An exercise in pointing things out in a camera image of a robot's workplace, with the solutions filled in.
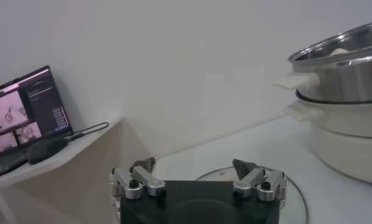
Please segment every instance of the laptop screen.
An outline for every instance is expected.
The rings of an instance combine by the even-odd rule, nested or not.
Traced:
[[[0,156],[71,130],[48,66],[0,86]]]

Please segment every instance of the cable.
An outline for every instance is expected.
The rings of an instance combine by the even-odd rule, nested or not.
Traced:
[[[205,177],[205,176],[207,176],[207,175],[209,175],[209,174],[212,174],[212,173],[214,173],[214,172],[216,172],[216,171],[219,171],[219,170],[223,170],[223,169],[229,169],[229,168],[232,168],[233,166],[228,166],[228,167],[224,167],[224,168],[220,168],[220,169],[216,169],[216,170],[213,170],[213,171],[210,171],[210,172],[208,172],[208,173],[206,173],[206,174],[204,174],[204,175],[202,175],[202,176],[200,176],[200,177],[198,177],[197,179],[196,179],[196,181],[198,181],[198,180],[200,180],[200,179],[202,179],[203,177]],[[269,168],[269,167],[265,167],[265,166],[259,166],[260,168],[263,168],[263,169],[266,169],[266,170],[268,170],[268,171],[273,171],[274,169],[272,169],[272,168]],[[291,178],[289,178],[289,176],[287,176],[287,179],[288,179],[288,181],[298,190],[298,192],[300,193],[300,195],[301,195],[301,198],[302,198],[302,201],[303,201],[303,204],[304,204],[304,206],[305,206],[305,224],[309,224],[309,220],[310,220],[310,213],[309,213],[309,206],[308,206],[308,204],[307,204],[307,200],[306,200],[306,197],[304,196],[304,194],[303,194],[303,191],[301,190],[301,188],[293,181],[293,179],[291,179]]]
[[[84,132],[84,131],[88,131],[88,130],[91,130],[91,129],[93,129],[93,128],[99,127],[99,126],[101,126],[101,125],[103,125],[103,127],[100,127],[100,128],[94,129],[94,130],[89,131],[89,132],[86,132],[86,133]],[[79,131],[75,131],[75,132],[73,132],[73,133],[71,133],[71,134],[69,134],[69,135],[64,136],[63,138],[66,138],[66,139],[68,140],[68,142],[71,142],[71,141],[74,141],[74,140],[76,140],[76,139],[78,139],[78,138],[81,138],[81,137],[83,137],[83,136],[86,136],[86,135],[88,135],[88,134],[91,134],[91,133],[93,133],[93,132],[96,132],[96,131],[100,131],[100,130],[102,130],[102,129],[105,129],[105,128],[107,128],[108,126],[109,126],[109,123],[108,123],[108,122],[102,122],[102,123],[99,123],[99,124],[93,125],[93,126],[91,126],[91,127],[88,127],[88,128],[86,128],[86,129],[79,130]]]

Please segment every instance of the shelf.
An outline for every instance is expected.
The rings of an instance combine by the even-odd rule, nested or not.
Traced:
[[[104,135],[108,130],[118,124],[121,119],[122,117],[119,116],[112,121],[109,121],[110,124],[108,128],[98,132],[94,132],[90,135],[85,136],[84,138],[76,139],[63,150],[40,163],[34,165],[26,163],[25,165],[5,175],[0,176],[0,188],[38,176],[42,173],[49,172],[66,164],[68,161],[70,161],[80,152],[86,149],[89,145],[91,145],[94,141]]]

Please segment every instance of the bolt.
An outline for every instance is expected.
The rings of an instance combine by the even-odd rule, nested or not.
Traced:
[[[139,186],[139,182],[136,180],[130,180],[129,181],[129,187],[130,188],[137,188]]]
[[[265,181],[265,182],[263,182],[262,184],[261,184],[261,189],[263,189],[263,190],[270,190],[271,189],[271,184],[270,184],[270,182],[267,182],[267,181]]]

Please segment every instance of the white handle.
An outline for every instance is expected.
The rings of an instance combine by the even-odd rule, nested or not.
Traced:
[[[315,121],[325,117],[325,112],[317,107],[312,107],[297,100],[286,108],[286,111],[298,122]]]
[[[290,72],[283,79],[278,80],[274,83],[275,86],[288,89],[305,89],[309,90],[312,87],[316,87],[320,84],[320,79],[315,73],[299,73]]]

